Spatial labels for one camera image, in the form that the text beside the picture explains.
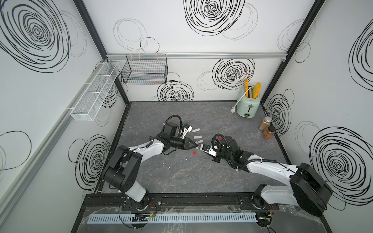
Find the white wall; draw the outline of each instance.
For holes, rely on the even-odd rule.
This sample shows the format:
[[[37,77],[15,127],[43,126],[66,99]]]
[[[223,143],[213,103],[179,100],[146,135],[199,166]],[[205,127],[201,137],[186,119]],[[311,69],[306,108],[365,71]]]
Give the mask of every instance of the white wall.
[[[13,16],[28,24],[0,19],[0,203],[101,60],[73,1],[44,2],[1,9],[19,4]]]
[[[168,60],[167,82],[127,84],[124,89],[130,101],[236,100],[247,76],[250,84],[261,83],[262,95],[280,62],[281,59]]]
[[[101,107],[96,121],[70,122],[1,233],[71,231],[85,194],[99,180],[123,114],[121,96],[115,99],[111,108]]]
[[[292,163],[311,164],[333,189],[333,232],[372,231],[372,8],[326,1],[265,105]]]
[[[314,1],[84,2],[108,53],[174,53],[286,51],[277,45],[281,32],[304,19]],[[280,44],[291,43],[300,26],[282,34]]]
[[[0,203],[101,60],[73,1],[1,5],[2,14],[13,16],[0,19]],[[114,85],[95,121],[70,122],[1,233],[71,231],[124,107]]]
[[[313,2],[90,0],[85,5],[108,53],[285,52]],[[131,101],[236,100],[246,77],[252,77],[253,85],[261,83],[262,94],[280,59],[224,59],[229,65],[216,70],[218,62],[218,59],[168,60],[168,71],[173,73],[169,73],[167,82],[127,85],[128,98]],[[169,90],[166,98],[157,95],[157,90],[162,89]]]

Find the gray marble countertop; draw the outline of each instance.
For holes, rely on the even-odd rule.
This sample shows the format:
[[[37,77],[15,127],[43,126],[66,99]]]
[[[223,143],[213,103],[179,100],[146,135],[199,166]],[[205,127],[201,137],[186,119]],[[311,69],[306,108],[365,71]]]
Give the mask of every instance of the gray marble countertop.
[[[187,137],[202,135],[204,143],[210,144],[216,133],[232,136],[242,150],[263,158],[286,163],[281,149],[273,136],[269,140],[258,130],[265,114],[260,107],[254,118],[244,118],[231,113],[232,102],[133,102],[118,145],[136,146],[156,136],[164,121],[171,115],[180,115],[183,124],[194,129]],[[170,120],[179,124],[177,118]],[[156,155],[144,161],[137,181],[149,192],[253,192],[262,183],[283,185],[269,177],[236,171],[225,160],[211,161],[206,153],[197,150],[177,150],[170,155]],[[102,192],[118,192],[105,183]]]

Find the toaster power cord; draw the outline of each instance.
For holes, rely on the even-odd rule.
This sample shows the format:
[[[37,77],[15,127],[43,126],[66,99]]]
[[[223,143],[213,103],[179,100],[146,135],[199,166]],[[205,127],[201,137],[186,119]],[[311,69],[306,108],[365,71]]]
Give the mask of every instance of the toaster power cord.
[[[247,91],[245,91],[245,93],[244,93],[244,94],[241,96],[241,98],[237,101],[237,103],[232,107],[232,109],[231,109],[231,112],[232,112],[232,113],[234,113],[234,112],[236,111],[236,106],[237,106],[238,102],[240,102],[240,100],[244,97],[244,95],[246,95],[246,93],[247,93],[251,88],[253,88],[253,86],[249,87],[249,88],[247,89]]]

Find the aluminum rail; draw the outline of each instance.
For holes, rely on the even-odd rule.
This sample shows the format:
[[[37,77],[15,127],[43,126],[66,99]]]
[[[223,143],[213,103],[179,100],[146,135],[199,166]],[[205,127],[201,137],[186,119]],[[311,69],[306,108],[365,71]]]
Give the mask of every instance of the aluminum rail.
[[[126,60],[126,54],[141,55],[141,59],[155,59],[154,53],[109,53],[108,60]],[[167,54],[167,59],[249,59],[249,58],[275,58],[286,59],[287,52],[220,52],[220,53],[159,53]]]

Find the white robotic arm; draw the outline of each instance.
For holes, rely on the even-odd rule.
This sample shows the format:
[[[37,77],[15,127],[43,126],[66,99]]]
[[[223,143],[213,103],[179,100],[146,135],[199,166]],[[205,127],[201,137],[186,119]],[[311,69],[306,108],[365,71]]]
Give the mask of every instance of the white robotic arm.
[[[168,122],[173,117],[179,118],[180,126]],[[176,136],[177,128],[181,130]],[[178,115],[170,116],[165,121],[162,131],[156,137],[150,137],[149,142],[135,147],[119,146],[104,168],[101,175],[102,179],[108,182],[110,186],[114,186],[136,202],[139,202],[140,208],[144,207],[147,204],[144,201],[147,196],[147,190],[136,181],[140,164],[154,155],[168,155],[177,149],[188,150],[196,148],[198,145],[190,138],[185,137],[186,133],[191,130],[192,127],[190,125],[182,124]],[[174,150],[165,154],[171,147]]]
[[[165,154],[171,147],[174,150],[165,155],[176,149],[192,149],[198,146],[185,137],[186,132],[192,128],[188,124],[182,125],[179,116],[179,128],[182,130],[175,136],[178,126],[167,123],[171,117],[166,120],[162,131],[155,138],[151,137],[149,142],[129,148],[119,146],[102,172],[102,178],[138,202],[139,209],[145,208],[148,202],[147,190],[136,181],[140,164],[154,155]],[[224,159],[235,170],[259,173],[285,184],[261,184],[252,196],[253,204],[259,209],[266,208],[269,204],[289,204],[300,206],[314,216],[321,216],[333,193],[308,164],[288,165],[261,158],[251,152],[242,151],[230,136],[216,134],[211,145],[202,144],[200,150],[212,156],[215,162],[219,163]]]
[[[203,144],[200,150],[212,156],[212,161],[219,163],[225,159],[233,169],[262,174],[286,185],[261,184],[252,197],[253,204],[260,209],[269,204],[297,205],[314,216],[321,216],[333,193],[310,165],[282,164],[242,151],[230,136],[216,134],[211,145]]]

